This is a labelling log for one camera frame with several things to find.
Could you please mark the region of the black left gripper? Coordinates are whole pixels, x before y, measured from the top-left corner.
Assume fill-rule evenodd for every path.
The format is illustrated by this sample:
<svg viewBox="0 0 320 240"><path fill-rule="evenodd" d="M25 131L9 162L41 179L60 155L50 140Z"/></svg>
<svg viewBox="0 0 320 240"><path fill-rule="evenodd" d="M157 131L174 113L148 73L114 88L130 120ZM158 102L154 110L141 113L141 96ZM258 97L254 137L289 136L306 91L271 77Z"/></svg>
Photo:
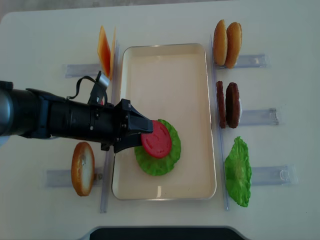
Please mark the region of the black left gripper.
<svg viewBox="0 0 320 240"><path fill-rule="evenodd" d="M140 114L132 105L129 107L130 103L127 99L122 99L117 105L108 103L106 106L71 100L54 102L49 108L47 129L53 137L113 145L114 153L119 153L141 146L140 133L153 132L152 120ZM138 134L123 137L122 125L126 116L128 132Z"/></svg>

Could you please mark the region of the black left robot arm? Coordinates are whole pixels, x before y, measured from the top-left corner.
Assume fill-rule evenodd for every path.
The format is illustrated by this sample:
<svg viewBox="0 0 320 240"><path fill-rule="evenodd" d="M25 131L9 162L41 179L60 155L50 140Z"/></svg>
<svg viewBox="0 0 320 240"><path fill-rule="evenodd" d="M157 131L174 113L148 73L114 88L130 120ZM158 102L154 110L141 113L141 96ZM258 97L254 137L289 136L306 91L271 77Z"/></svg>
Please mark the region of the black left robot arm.
<svg viewBox="0 0 320 240"><path fill-rule="evenodd" d="M115 153L142 144L141 135L153 132L152 120L127 99L117 105L81 103L49 92L13 88L0 83L0 135L28 139L53 137L101 143Z"/></svg>

